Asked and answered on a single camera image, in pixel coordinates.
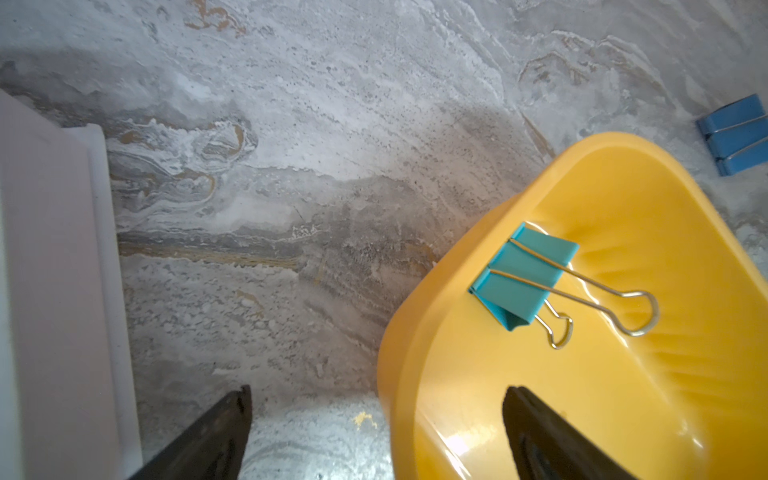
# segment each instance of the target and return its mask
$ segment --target teal binder clip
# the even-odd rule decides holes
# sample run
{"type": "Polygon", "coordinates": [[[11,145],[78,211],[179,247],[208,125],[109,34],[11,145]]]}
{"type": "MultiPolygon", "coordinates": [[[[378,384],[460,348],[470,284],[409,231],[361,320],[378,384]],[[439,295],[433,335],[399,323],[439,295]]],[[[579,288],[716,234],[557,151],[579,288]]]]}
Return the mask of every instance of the teal binder clip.
{"type": "Polygon", "coordinates": [[[564,313],[559,313],[549,303],[550,293],[600,310],[625,335],[642,336],[654,328],[659,320],[656,298],[643,290],[630,292],[614,290],[568,268],[568,263],[573,259],[578,248],[576,243],[531,230],[523,223],[483,269],[469,291],[510,332],[518,326],[526,326],[534,320],[538,321],[547,330],[549,344],[554,349],[561,349],[570,341],[573,333],[573,319],[564,313]],[[616,314],[607,307],[555,289],[554,286],[563,272],[570,273],[616,296],[647,297],[651,306],[650,320],[640,329],[631,330],[624,327],[616,314]],[[565,334],[559,341],[554,340],[552,328],[538,315],[543,306],[546,306],[553,316],[566,322],[565,334]]]}

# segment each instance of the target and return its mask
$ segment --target gray marble pattern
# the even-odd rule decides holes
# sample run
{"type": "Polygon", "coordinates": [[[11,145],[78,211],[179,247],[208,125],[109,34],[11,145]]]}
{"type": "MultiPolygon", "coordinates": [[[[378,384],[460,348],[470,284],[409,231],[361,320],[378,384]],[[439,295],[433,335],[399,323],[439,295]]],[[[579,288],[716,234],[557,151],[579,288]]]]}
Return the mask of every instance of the gray marble pattern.
{"type": "Polygon", "coordinates": [[[763,0],[0,4],[0,87],[108,136],[145,457],[248,383],[248,479],[391,478],[389,317],[590,134],[671,152],[768,273],[768,164],[694,127],[767,58],[763,0]]]}

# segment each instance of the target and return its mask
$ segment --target metal clip handle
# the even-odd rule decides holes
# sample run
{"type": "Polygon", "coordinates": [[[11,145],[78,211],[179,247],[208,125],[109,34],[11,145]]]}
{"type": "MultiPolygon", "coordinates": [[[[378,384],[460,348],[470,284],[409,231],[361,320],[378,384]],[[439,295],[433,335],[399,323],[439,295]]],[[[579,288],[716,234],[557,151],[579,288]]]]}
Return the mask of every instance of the metal clip handle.
{"type": "Polygon", "coordinates": [[[750,148],[756,147],[757,145],[760,145],[760,144],[762,144],[764,142],[767,142],[767,141],[768,141],[768,137],[761,138],[758,141],[754,142],[753,144],[749,144],[746,147],[742,148],[741,150],[733,152],[732,154],[730,154],[727,157],[725,157],[723,160],[725,160],[725,161],[732,160],[734,157],[738,157],[739,155],[741,155],[745,151],[749,150],[750,148]]]}
{"type": "Polygon", "coordinates": [[[742,125],[746,125],[746,124],[751,124],[754,121],[763,120],[764,118],[768,118],[768,115],[760,115],[759,117],[751,118],[747,121],[742,121],[734,125],[728,125],[727,127],[722,127],[722,128],[718,128],[717,130],[712,130],[712,133],[710,133],[710,135],[719,134],[721,131],[730,130],[731,128],[736,128],[736,127],[741,127],[742,125]]]}
{"type": "Polygon", "coordinates": [[[622,325],[621,321],[619,321],[618,316],[613,312],[613,310],[607,308],[606,306],[602,306],[598,303],[590,302],[589,300],[584,300],[583,298],[580,298],[578,296],[571,295],[570,293],[566,293],[562,290],[557,290],[555,288],[551,288],[546,285],[541,285],[540,283],[536,283],[532,280],[528,280],[526,278],[523,278],[521,276],[512,275],[511,273],[502,272],[500,270],[490,270],[491,273],[495,275],[501,275],[505,276],[512,280],[517,280],[518,282],[525,283],[526,285],[534,286],[536,288],[547,290],[550,293],[554,293],[559,296],[564,296],[567,299],[573,300],[575,302],[579,302],[582,305],[590,306],[594,309],[600,310],[601,312],[608,315],[608,318],[611,319],[611,323],[619,329],[620,332],[622,332],[624,335],[627,336],[643,336],[646,333],[650,332],[651,329],[653,329],[657,323],[659,323],[659,303],[656,301],[656,297],[653,296],[650,292],[646,292],[644,290],[634,290],[630,292],[620,292],[618,290],[614,290],[610,288],[609,286],[603,285],[602,283],[598,282],[597,280],[593,280],[590,277],[583,275],[576,270],[572,270],[570,268],[567,268],[566,266],[562,266],[561,264],[554,262],[552,260],[549,260],[547,257],[541,255],[538,252],[535,252],[531,250],[530,248],[526,247],[522,243],[518,242],[514,238],[509,239],[510,242],[512,242],[515,246],[523,250],[524,252],[528,253],[529,255],[533,255],[534,257],[538,258],[542,262],[545,262],[559,270],[562,270],[566,273],[570,273],[571,275],[575,276],[576,278],[583,280],[584,282],[590,283],[591,285],[596,286],[597,288],[604,290],[612,295],[620,296],[621,298],[631,298],[634,296],[644,296],[648,298],[648,302],[650,303],[650,310],[651,315],[648,322],[642,326],[639,329],[636,330],[630,330],[626,326],[622,325]]]}
{"type": "Polygon", "coordinates": [[[555,350],[559,350],[566,346],[568,342],[571,341],[571,334],[574,332],[574,321],[571,317],[566,315],[565,313],[560,313],[557,310],[554,309],[551,303],[549,303],[549,300],[544,301],[547,308],[549,308],[549,311],[552,312],[552,315],[556,316],[559,319],[565,320],[565,334],[563,335],[563,338],[559,342],[555,342],[554,340],[554,333],[552,332],[552,328],[547,325],[547,323],[541,319],[539,315],[534,315],[536,320],[547,330],[547,337],[549,339],[549,346],[552,347],[555,350]]]}

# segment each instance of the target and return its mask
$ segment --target yellow plastic container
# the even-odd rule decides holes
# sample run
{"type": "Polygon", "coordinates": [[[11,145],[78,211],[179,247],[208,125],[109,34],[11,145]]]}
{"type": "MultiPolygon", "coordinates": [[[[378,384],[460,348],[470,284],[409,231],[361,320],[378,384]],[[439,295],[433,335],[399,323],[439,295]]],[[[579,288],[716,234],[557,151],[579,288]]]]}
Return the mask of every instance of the yellow plastic container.
{"type": "MultiPolygon", "coordinates": [[[[558,288],[630,328],[648,315],[643,300],[567,274],[558,288]]],[[[502,400],[523,385],[639,478],[763,478],[766,339],[768,285],[693,179],[639,137],[594,135],[487,214],[392,318],[378,383],[396,477],[515,478],[502,400]],[[505,331],[468,288],[523,221],[580,244],[577,271],[652,292],[656,328],[622,336],[597,310],[550,296],[574,319],[565,348],[535,323],[505,331]]]]}

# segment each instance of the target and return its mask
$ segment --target blue binder clip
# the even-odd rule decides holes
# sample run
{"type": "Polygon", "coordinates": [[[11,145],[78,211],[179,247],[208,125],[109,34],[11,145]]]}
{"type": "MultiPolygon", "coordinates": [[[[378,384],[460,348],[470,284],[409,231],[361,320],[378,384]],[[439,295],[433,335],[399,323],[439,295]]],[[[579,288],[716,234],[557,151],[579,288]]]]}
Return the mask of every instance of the blue binder clip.
{"type": "Polygon", "coordinates": [[[531,230],[523,223],[483,269],[469,291],[510,332],[518,326],[538,321],[547,330],[549,345],[553,349],[561,349],[570,341],[573,319],[565,313],[559,313],[549,303],[550,293],[600,310],[625,335],[642,336],[656,326],[659,320],[656,297],[643,290],[620,292],[568,268],[567,265],[577,250],[576,243],[531,230]],[[554,286],[563,272],[616,296],[647,297],[651,307],[650,320],[640,329],[630,330],[622,325],[616,314],[607,307],[555,289],[554,286]],[[546,306],[552,315],[566,322],[565,334],[559,341],[555,341],[552,328],[538,315],[543,306],[546,306]]]}
{"type": "Polygon", "coordinates": [[[697,120],[720,176],[768,161],[768,117],[760,97],[750,95],[697,120]]]}

